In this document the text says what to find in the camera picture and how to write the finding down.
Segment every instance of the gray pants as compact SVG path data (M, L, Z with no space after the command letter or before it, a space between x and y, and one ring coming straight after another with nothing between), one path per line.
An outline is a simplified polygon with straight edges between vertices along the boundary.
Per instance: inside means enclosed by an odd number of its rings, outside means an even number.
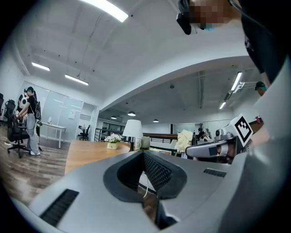
M26 148L28 150L33 151L34 154L38 154L38 146L37 146L37 139L35 137L35 123L36 119L33 113L27 115L26 119L26 131L29 135L29 139L27 140Z

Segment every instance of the white lamp shade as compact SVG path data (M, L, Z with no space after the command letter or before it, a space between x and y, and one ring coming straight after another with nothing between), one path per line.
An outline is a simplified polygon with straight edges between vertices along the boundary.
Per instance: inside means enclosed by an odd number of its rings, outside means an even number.
M142 137L141 121L128 120L122 136L126 137Z

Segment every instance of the flower pot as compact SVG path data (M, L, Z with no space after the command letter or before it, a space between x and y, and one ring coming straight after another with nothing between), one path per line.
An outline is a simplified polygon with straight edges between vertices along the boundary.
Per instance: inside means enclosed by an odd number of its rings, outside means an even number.
M117 149L117 143L107 143L107 149L116 150Z

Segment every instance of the white desk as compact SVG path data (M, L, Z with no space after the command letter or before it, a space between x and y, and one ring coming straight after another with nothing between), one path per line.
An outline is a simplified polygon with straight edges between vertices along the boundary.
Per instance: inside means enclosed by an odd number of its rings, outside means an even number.
M63 140L63 143L65 143L65 130L66 130L66 127L51 125L49 123L44 123L44 122L42 122L42 125L47 126L46 139L47 139L47 136L49 134L49 127L55 128L57 131L60 130L60 137L59 137L59 148L60 148L60 141L61 141L61 138L62 138L62 130L64 130L64 140Z

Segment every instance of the white ceiling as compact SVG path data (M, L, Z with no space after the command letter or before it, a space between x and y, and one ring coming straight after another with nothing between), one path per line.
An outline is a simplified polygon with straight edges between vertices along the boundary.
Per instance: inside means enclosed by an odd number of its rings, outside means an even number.
M241 57L229 63L229 59L223 59L224 66L219 68L207 69L186 75L180 78L167 81L146 91L140 92L100 113L102 118L110 118L112 115L118 115L127 119L127 113L134 111L135 119L150 123L159 116L160 122L163 122L163 116L166 114L183 114L184 111L200 110L200 87L204 89L203 110L218 110L223 102L227 92L231 89L236 74L242 71L241 81L260 81L261 77L255 65L248 56ZM204 78L204 85L199 84L199 79ZM234 93L224 111L230 110L230 106L235 101L244 98L249 89L242 89Z
M243 32L235 24L211 34L199 30L186 36L176 22L177 0L109 1L129 18L120 23L79 0L41 1L16 34L15 49L26 75L75 88L91 96L86 102L102 109L193 64L246 55ZM50 67L51 72L35 69L32 61ZM89 86L65 79L65 73L80 75ZM174 91L178 88L191 89ZM187 105L190 95L180 98Z

